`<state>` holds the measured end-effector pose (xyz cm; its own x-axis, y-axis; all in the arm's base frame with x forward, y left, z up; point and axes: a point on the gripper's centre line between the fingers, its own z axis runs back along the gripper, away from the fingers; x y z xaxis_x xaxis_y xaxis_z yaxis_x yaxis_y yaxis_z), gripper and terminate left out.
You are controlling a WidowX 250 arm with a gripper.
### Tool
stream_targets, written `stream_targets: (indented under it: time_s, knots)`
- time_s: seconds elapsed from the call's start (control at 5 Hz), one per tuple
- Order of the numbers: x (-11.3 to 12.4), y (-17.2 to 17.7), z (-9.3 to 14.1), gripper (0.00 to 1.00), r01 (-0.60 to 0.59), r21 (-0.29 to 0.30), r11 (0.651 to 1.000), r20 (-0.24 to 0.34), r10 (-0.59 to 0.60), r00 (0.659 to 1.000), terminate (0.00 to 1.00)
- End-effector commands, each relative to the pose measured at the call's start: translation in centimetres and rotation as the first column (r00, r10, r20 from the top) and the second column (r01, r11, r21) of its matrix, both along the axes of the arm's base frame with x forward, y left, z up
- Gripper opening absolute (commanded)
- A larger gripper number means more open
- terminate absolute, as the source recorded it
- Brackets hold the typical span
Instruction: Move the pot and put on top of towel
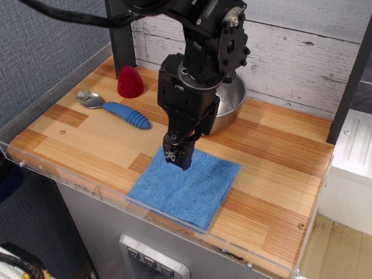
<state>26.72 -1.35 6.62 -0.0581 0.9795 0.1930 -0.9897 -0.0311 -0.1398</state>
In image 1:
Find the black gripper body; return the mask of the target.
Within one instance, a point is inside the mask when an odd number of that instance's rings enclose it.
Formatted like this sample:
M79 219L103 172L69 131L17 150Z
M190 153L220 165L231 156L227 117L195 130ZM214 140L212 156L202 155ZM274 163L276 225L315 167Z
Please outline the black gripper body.
M165 145L190 143L202 134L209 135L219 107L216 90L220 79L197 82L183 60L180 53L168 55L159 70L158 105L169 119Z

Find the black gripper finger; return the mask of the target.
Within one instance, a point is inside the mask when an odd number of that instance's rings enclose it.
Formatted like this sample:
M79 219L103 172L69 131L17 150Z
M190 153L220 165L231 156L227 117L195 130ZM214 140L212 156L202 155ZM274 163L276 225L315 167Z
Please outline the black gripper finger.
M175 163L177 159L177 147L170 144L169 140L163 140L164 157L167 163Z
M183 170L187 170L191 166L192 156L194 153L194 142L183 142L178 150L178 166Z

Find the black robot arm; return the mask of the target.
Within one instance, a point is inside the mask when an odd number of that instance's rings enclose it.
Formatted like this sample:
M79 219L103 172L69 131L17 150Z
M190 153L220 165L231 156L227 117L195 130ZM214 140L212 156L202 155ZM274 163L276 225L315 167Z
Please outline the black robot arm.
M246 65L244 1L125 1L137 16L166 15L183 26L185 52L169 55L158 77L158 105L169 123L163 138L166 162L190 167L195 142L212 130L218 87Z

